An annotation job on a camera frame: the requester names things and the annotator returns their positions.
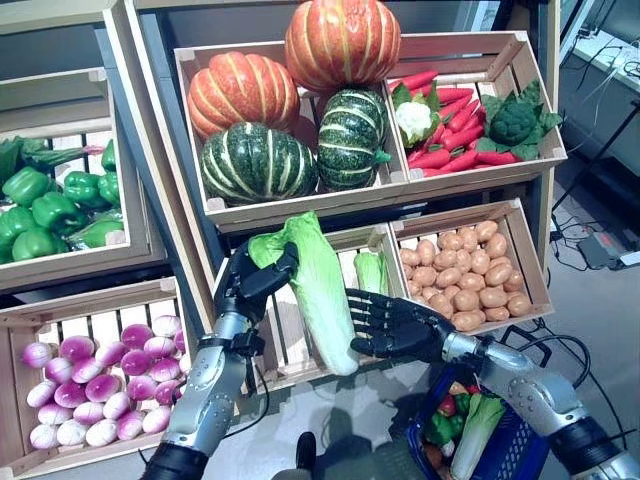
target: robotic arm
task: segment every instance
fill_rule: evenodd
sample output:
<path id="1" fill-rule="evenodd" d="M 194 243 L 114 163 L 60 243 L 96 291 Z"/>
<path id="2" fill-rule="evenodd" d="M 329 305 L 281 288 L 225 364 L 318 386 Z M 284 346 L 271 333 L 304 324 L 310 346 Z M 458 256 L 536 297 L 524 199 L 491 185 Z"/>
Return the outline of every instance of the robotic arm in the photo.
<path id="1" fill-rule="evenodd" d="M 427 362 L 473 360 L 482 385 L 506 400 L 575 480 L 638 480 L 640 466 L 621 452 L 589 416 L 564 377 L 490 338 L 458 333 L 439 313 L 404 299 L 348 290 L 360 353 L 376 357 L 415 355 Z"/>

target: potato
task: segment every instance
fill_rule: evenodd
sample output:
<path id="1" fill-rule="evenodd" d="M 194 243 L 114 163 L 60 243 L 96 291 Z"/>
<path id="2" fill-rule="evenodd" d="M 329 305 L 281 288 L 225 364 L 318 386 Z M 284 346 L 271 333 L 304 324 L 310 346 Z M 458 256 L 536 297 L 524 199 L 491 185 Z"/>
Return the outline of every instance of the potato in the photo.
<path id="1" fill-rule="evenodd" d="M 438 274 L 436 279 L 436 287 L 447 288 L 449 285 L 455 285 L 462 278 L 462 273 L 455 267 L 447 268 Z"/>
<path id="2" fill-rule="evenodd" d="M 453 315 L 453 305 L 442 293 L 438 293 L 429 299 L 429 306 L 449 320 Z"/>
<path id="3" fill-rule="evenodd" d="M 422 287 L 430 287 L 436 281 L 438 272 L 433 267 L 418 267 L 413 271 L 413 281 Z"/>
<path id="4" fill-rule="evenodd" d="M 498 257 L 498 258 L 493 258 L 490 262 L 489 262 L 489 270 L 491 270 L 493 267 L 495 267 L 496 265 L 511 265 L 511 260 L 509 260 L 509 257 Z"/>
<path id="5" fill-rule="evenodd" d="M 489 270 L 491 258 L 484 250 L 476 250 L 471 253 L 471 271 L 478 275 L 484 275 Z"/>
<path id="6" fill-rule="evenodd" d="M 413 280 L 407 280 L 407 287 L 409 287 L 409 295 L 411 296 L 419 295 L 422 292 L 422 286 Z"/>
<path id="7" fill-rule="evenodd" d="M 511 265 L 501 263 L 500 265 L 496 265 L 495 267 L 490 268 L 489 271 L 485 273 L 484 280 L 490 287 L 497 287 L 498 285 L 502 285 L 504 282 L 509 280 L 512 272 L 513 268 L 511 268 Z"/>
<path id="8" fill-rule="evenodd" d="M 409 265 L 405 265 L 403 263 L 402 271 L 404 272 L 404 278 L 406 278 L 407 280 L 411 280 L 411 277 L 413 277 L 413 267 L 410 267 Z"/>
<path id="9" fill-rule="evenodd" d="M 462 274 L 462 277 L 458 281 L 458 286 L 463 290 L 479 292 L 486 287 L 486 284 L 484 283 L 484 277 L 482 275 L 468 272 Z"/>
<path id="10" fill-rule="evenodd" d="M 417 267 L 420 265 L 420 255 L 415 250 L 409 248 L 400 249 L 400 261 L 410 267 Z"/>
<path id="11" fill-rule="evenodd" d="M 442 250 L 460 250 L 462 245 L 462 238 L 456 233 L 446 233 L 438 237 L 438 246 Z"/>
<path id="12" fill-rule="evenodd" d="M 509 310 L 505 307 L 485 308 L 487 322 L 504 322 L 509 318 Z"/>
<path id="13" fill-rule="evenodd" d="M 439 293 L 440 293 L 440 290 L 438 290 L 435 287 L 424 287 L 422 289 L 422 296 L 427 302 L 431 299 L 431 297 Z"/>
<path id="14" fill-rule="evenodd" d="M 451 317 L 451 323 L 459 332 L 470 332 L 482 325 L 482 315 L 479 311 L 458 312 Z"/>
<path id="15" fill-rule="evenodd" d="M 428 267 L 433 263 L 433 257 L 436 256 L 436 247 L 429 240 L 420 240 L 416 251 L 420 255 L 420 263 L 422 265 Z"/>
<path id="16" fill-rule="evenodd" d="M 454 265 L 460 273 L 467 273 L 471 270 L 471 255 L 466 250 L 458 250 L 456 252 L 456 263 Z"/>
<path id="17" fill-rule="evenodd" d="M 501 233 L 494 233 L 484 247 L 490 258 L 498 258 L 507 251 L 507 239 Z"/>
<path id="18" fill-rule="evenodd" d="M 520 293 L 511 297 L 507 308 L 514 317 L 522 317 L 531 311 L 531 301 L 524 293 Z"/>
<path id="19" fill-rule="evenodd" d="M 480 306 L 478 294 L 473 290 L 460 290 L 453 297 L 453 307 L 461 312 L 477 310 Z"/>
<path id="20" fill-rule="evenodd" d="M 462 239 L 462 248 L 471 253 L 478 248 L 478 234 L 475 230 L 460 229 L 458 236 Z"/>
<path id="21" fill-rule="evenodd" d="M 441 272 L 447 268 L 451 268 L 456 264 L 458 256 L 453 250 L 442 250 L 433 259 L 433 268 Z"/>
<path id="22" fill-rule="evenodd" d="M 442 293 L 444 293 L 444 296 L 447 297 L 449 299 L 449 301 L 453 300 L 453 297 L 456 296 L 456 293 L 458 293 L 460 291 L 460 287 L 457 285 L 449 285 L 447 288 L 444 289 L 444 291 Z"/>
<path id="23" fill-rule="evenodd" d="M 519 292 L 520 290 L 522 290 L 523 285 L 524 277 L 522 276 L 522 272 L 515 269 L 511 271 L 509 279 L 504 282 L 504 284 L 502 284 L 505 292 Z"/>
<path id="24" fill-rule="evenodd" d="M 476 233 L 478 234 L 478 242 L 488 242 L 494 233 L 498 231 L 498 224 L 493 220 L 485 220 L 476 225 Z"/>
<path id="25" fill-rule="evenodd" d="M 480 290 L 480 303 L 485 308 L 502 307 L 507 303 L 507 294 L 495 287 L 487 287 Z"/>

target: black cable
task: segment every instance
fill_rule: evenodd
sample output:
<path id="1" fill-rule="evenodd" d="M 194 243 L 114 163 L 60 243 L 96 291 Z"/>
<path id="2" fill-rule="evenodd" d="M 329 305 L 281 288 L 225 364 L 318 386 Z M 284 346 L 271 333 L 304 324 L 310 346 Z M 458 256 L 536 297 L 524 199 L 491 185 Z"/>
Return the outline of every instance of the black cable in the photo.
<path id="1" fill-rule="evenodd" d="M 556 335 L 556 333 L 554 333 L 553 330 L 551 330 L 549 327 L 547 327 L 546 324 L 542 328 L 544 328 L 551 335 Z M 580 356 L 569 345 L 567 345 L 561 339 L 559 339 L 558 341 L 562 344 L 562 346 L 564 348 L 566 348 L 569 351 L 569 353 L 571 353 L 571 355 L 573 355 L 573 357 L 578 362 L 582 363 L 582 365 L 584 366 L 584 363 L 583 363 L 582 359 L 580 358 Z M 596 379 L 596 376 L 591 372 L 590 368 L 589 368 L 588 376 L 593 381 L 593 383 L 598 388 L 598 390 L 600 390 L 600 393 L 602 394 L 602 397 L 604 398 L 605 402 L 607 403 L 607 406 L 609 407 L 609 410 L 611 410 L 611 414 L 613 415 L 613 418 L 615 419 L 616 424 L 618 425 L 618 430 L 620 432 L 616 437 L 619 436 L 619 437 L 622 438 L 622 445 L 624 446 L 624 449 L 627 450 L 628 449 L 627 437 L 626 437 L 626 433 L 624 431 L 624 428 L 622 427 L 622 422 L 620 421 L 620 417 L 618 416 L 618 412 L 616 412 L 616 409 L 614 408 L 613 403 L 611 402 L 611 399 L 609 398 L 609 395 L 607 395 L 607 392 L 604 391 L 604 388 L 602 388 L 602 385 L 600 385 L 600 382 Z"/>
<path id="2" fill-rule="evenodd" d="M 573 342 L 576 345 L 578 345 L 580 347 L 580 349 L 582 350 L 582 353 L 584 355 L 584 361 L 581 360 L 581 362 L 583 363 L 583 370 L 582 370 L 582 373 L 580 374 L 580 376 L 576 379 L 576 381 L 573 382 L 573 388 L 578 388 L 580 385 L 582 385 L 582 383 L 586 380 L 587 376 L 591 372 L 591 354 L 589 353 L 589 349 L 587 348 L 587 346 L 579 338 L 574 337 L 572 335 L 556 335 L 554 333 L 552 335 L 547 335 L 546 337 L 540 337 L 540 338 L 537 338 L 535 340 L 532 340 L 531 342 L 529 342 L 529 343 L 523 345 L 522 347 L 518 348 L 518 351 L 519 352 L 524 352 L 528 348 L 534 347 L 534 346 L 538 345 L 539 343 L 548 342 L 549 340 L 558 340 L 558 341 L 560 341 L 560 340 L 568 340 L 568 341 Z"/>
<path id="3" fill-rule="evenodd" d="M 246 427 L 242 427 L 239 428 L 238 430 L 235 430 L 231 433 L 227 433 L 224 438 L 229 438 L 229 437 L 233 437 L 234 435 L 237 435 L 241 432 L 244 432 L 246 430 L 249 430 L 250 428 L 255 427 L 258 423 L 260 423 L 262 421 L 262 419 L 264 417 L 267 416 L 267 413 L 269 412 L 269 406 L 271 403 L 271 398 L 269 396 L 269 388 L 267 388 L 267 382 L 265 382 L 264 380 L 264 376 L 262 375 L 262 372 L 260 371 L 260 369 L 256 366 L 256 372 L 258 372 L 258 376 L 260 377 L 260 381 L 262 382 L 262 386 L 264 387 L 264 396 L 265 396 L 265 406 L 264 406 L 264 410 L 262 411 L 262 413 L 260 413 L 260 416 L 253 422 L 251 422 L 249 425 L 247 425 Z"/>

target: red onion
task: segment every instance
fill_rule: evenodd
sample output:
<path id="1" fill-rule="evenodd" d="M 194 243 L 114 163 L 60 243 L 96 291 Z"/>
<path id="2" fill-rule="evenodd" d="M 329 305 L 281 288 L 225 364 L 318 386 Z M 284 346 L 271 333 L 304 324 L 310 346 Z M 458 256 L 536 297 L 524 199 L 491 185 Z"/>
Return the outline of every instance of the red onion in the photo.
<path id="1" fill-rule="evenodd" d="M 95 344 L 89 337 L 65 338 L 60 344 L 60 356 L 76 363 L 93 355 Z"/>
<path id="2" fill-rule="evenodd" d="M 120 390 L 120 379 L 115 375 L 102 374 L 87 384 L 85 394 L 92 402 L 106 402 L 118 390 Z"/>
<path id="3" fill-rule="evenodd" d="M 40 408 L 51 400 L 55 391 L 55 382 L 52 382 L 51 380 L 43 380 L 33 387 L 27 394 L 27 405 L 33 408 Z"/>
<path id="4" fill-rule="evenodd" d="M 84 358 L 73 366 L 71 380 L 76 383 L 87 383 L 100 375 L 103 368 L 104 366 L 98 363 L 95 358 Z"/>
<path id="5" fill-rule="evenodd" d="M 127 347 L 124 343 L 112 342 L 96 351 L 96 360 L 105 367 L 110 367 L 122 360 L 125 353 L 127 353 Z"/>
<path id="6" fill-rule="evenodd" d="M 38 410 L 38 421 L 45 425 L 60 425 L 69 420 L 73 412 L 69 408 L 61 407 L 56 403 L 47 403 Z"/>
<path id="7" fill-rule="evenodd" d="M 146 341 L 144 344 L 144 351 L 147 352 L 151 358 L 168 357 L 176 350 L 176 345 L 173 340 L 166 337 L 153 337 Z"/>
<path id="8" fill-rule="evenodd" d="M 29 441 L 31 441 L 31 445 L 38 450 L 48 450 L 58 446 L 58 440 L 56 438 L 57 431 L 58 429 L 51 425 L 38 425 L 31 430 Z"/>
<path id="9" fill-rule="evenodd" d="M 81 403 L 87 401 L 87 397 L 84 394 L 84 387 L 75 382 L 67 382 L 60 385 L 53 399 L 58 405 L 64 408 L 76 408 Z"/>
<path id="10" fill-rule="evenodd" d="M 52 358 L 44 366 L 44 376 L 57 383 L 64 383 L 71 380 L 73 364 L 66 358 Z"/>
<path id="11" fill-rule="evenodd" d="M 135 325 L 129 325 L 125 328 L 122 331 L 120 339 L 127 348 L 132 350 L 142 350 L 144 342 L 149 340 L 151 337 L 153 337 L 153 332 L 149 327 L 141 323 L 136 323 Z"/>
<path id="12" fill-rule="evenodd" d="M 58 428 L 58 441 L 61 445 L 68 447 L 73 445 L 80 445 L 84 442 L 84 437 L 87 434 L 87 426 L 81 424 L 79 421 L 71 419 L 64 422 Z"/>
<path id="13" fill-rule="evenodd" d="M 123 415 L 118 420 L 118 438 L 120 440 L 132 440 L 142 433 L 142 421 L 144 413 L 134 410 Z"/>
<path id="14" fill-rule="evenodd" d="M 180 375 L 180 366 L 175 358 L 163 358 L 151 366 L 149 376 L 156 382 L 173 380 Z"/>
<path id="15" fill-rule="evenodd" d="M 145 433 L 158 433 L 169 425 L 171 409 L 161 406 L 147 413 L 142 421 L 142 429 Z"/>
<path id="16" fill-rule="evenodd" d="M 173 392 L 176 392 L 176 399 L 182 397 L 182 393 L 178 389 L 180 382 L 178 380 L 169 380 L 162 382 L 156 387 L 155 398 L 160 405 L 171 405 L 173 403 Z"/>
<path id="17" fill-rule="evenodd" d="M 139 377 L 133 377 L 127 385 L 127 393 L 129 398 L 135 401 L 150 400 L 153 398 L 153 394 L 156 391 L 158 384 L 147 377 L 141 375 Z"/>
<path id="18" fill-rule="evenodd" d="M 182 330 L 178 330 L 176 336 L 173 337 L 173 343 L 176 344 L 176 348 L 180 350 L 182 353 L 186 352 L 186 346 L 184 344 L 184 332 Z"/>
<path id="19" fill-rule="evenodd" d="M 103 447 L 117 437 L 118 424 L 115 420 L 105 418 L 87 430 L 87 443 L 92 447 Z"/>
<path id="20" fill-rule="evenodd" d="M 53 358 L 53 353 L 48 343 L 33 342 L 22 350 L 22 362 L 31 368 L 42 368 Z"/>
<path id="21" fill-rule="evenodd" d="M 173 338 L 181 328 L 180 317 L 176 317 L 175 315 L 162 315 L 151 322 L 151 328 L 153 328 L 153 333 L 158 337 Z"/>
<path id="22" fill-rule="evenodd" d="M 93 425 L 104 418 L 103 405 L 97 402 L 84 402 L 73 411 L 73 418 L 83 425 Z"/>
<path id="23" fill-rule="evenodd" d="M 142 350 L 132 350 L 122 357 L 120 367 L 127 375 L 143 375 L 151 366 L 151 357 Z"/>
<path id="24" fill-rule="evenodd" d="M 131 409 L 131 400 L 126 392 L 114 393 L 104 404 L 102 413 L 105 418 L 117 420 Z"/>

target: vegetable in basket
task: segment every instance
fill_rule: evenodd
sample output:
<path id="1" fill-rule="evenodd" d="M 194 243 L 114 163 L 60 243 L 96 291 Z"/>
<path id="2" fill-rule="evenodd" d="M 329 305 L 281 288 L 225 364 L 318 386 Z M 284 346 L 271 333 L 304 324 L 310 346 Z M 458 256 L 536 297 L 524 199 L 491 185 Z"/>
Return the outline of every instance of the vegetable in basket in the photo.
<path id="1" fill-rule="evenodd" d="M 338 257 L 315 212 L 289 218 L 278 232 L 253 237 L 249 255 L 264 268 L 280 258 L 287 242 L 298 247 L 300 264 L 291 286 L 318 351 L 334 374 L 350 375 L 358 368 L 349 346 L 355 338 L 353 322 Z"/>
<path id="2" fill-rule="evenodd" d="M 387 262 L 384 255 L 361 252 L 353 259 L 361 290 L 389 295 L 387 283 Z"/>

